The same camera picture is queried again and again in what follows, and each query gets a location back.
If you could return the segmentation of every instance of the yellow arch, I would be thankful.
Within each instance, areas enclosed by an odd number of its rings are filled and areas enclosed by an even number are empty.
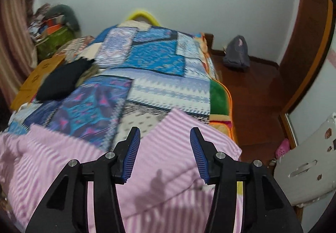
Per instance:
[[[127,17],[127,20],[134,20],[138,17],[146,18],[153,26],[160,26],[159,22],[148,12],[142,10],[134,11],[130,16]]]

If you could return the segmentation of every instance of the gray backpack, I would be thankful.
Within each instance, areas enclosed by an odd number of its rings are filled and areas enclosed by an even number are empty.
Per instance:
[[[250,66],[250,58],[247,54],[247,44],[243,36],[236,36],[227,45],[223,63],[227,67],[240,69],[248,68]]]

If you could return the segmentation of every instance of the black cloth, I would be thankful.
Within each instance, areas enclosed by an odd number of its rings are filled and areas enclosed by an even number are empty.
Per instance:
[[[78,60],[63,64],[56,68],[45,79],[36,94],[38,101],[59,100],[67,97],[76,88],[80,76],[88,70],[95,60],[79,58]]]

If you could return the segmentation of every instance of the metal screw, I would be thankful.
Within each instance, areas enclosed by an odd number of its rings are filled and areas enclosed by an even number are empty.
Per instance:
[[[217,152],[216,153],[216,157],[218,159],[224,159],[226,157],[226,155],[223,152]]]
[[[105,154],[105,157],[107,158],[107,159],[111,159],[111,158],[113,158],[113,157],[115,157],[115,153],[114,152],[107,152],[106,154]]]
[[[261,167],[263,165],[263,163],[260,161],[260,160],[255,160],[253,161],[253,164],[256,166],[256,167]]]
[[[75,160],[75,159],[70,160],[69,163],[68,163],[68,165],[69,165],[70,167],[74,167],[74,166],[76,166],[76,165],[77,165],[77,160]]]

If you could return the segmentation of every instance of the striped curtain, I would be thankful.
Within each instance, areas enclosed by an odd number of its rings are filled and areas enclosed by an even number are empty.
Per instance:
[[[0,0],[0,89],[7,106],[37,65],[28,33],[34,0]]]

